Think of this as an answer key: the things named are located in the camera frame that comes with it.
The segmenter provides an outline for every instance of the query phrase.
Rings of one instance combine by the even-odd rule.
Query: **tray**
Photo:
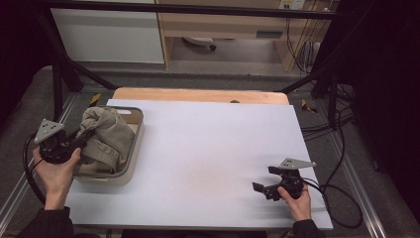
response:
[[[127,122],[130,128],[135,132],[135,138],[130,149],[127,163],[120,166],[113,174],[109,169],[100,163],[91,165],[79,165],[74,169],[74,178],[80,182],[94,182],[123,185],[130,181],[133,176],[134,167],[139,154],[140,145],[145,133],[145,125],[143,123],[143,112],[137,107],[120,107],[107,106],[118,111],[121,117]]]

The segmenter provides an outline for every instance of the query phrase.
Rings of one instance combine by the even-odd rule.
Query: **crumpled fabric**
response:
[[[95,130],[95,135],[82,149],[80,161],[84,164],[104,163],[116,172],[128,160],[135,133],[112,107],[90,107],[82,116],[80,131]]]

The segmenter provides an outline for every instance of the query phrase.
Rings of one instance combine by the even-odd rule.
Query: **human hand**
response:
[[[293,199],[282,186],[277,190],[281,197],[287,202],[294,221],[312,219],[311,197],[309,196],[308,185],[306,183],[303,184],[302,194],[297,199]]]
[[[70,189],[73,169],[80,160],[80,148],[74,150],[71,158],[63,164],[50,164],[42,161],[40,148],[33,150],[35,171],[40,176],[47,191],[45,210],[64,209],[65,199]]]

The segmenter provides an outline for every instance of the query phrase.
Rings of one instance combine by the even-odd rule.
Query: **white panel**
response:
[[[75,224],[154,228],[278,229],[293,223],[284,201],[266,200],[253,181],[286,157],[310,161],[292,106],[110,100],[138,107],[145,134],[125,185],[71,186],[66,205]],[[301,175],[315,179],[312,168]],[[309,187],[319,228],[332,223],[319,192]]]
[[[52,9],[52,14],[73,60],[163,63],[156,13]]]

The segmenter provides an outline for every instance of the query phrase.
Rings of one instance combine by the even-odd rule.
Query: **white table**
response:
[[[133,178],[122,186],[73,182],[66,202],[76,225],[152,229],[291,227],[284,201],[266,200],[252,182],[280,177],[268,166],[285,158],[310,161],[288,105],[110,100],[141,108],[145,135]],[[312,168],[300,170],[315,179]],[[332,223],[321,195],[310,189],[321,229]]]

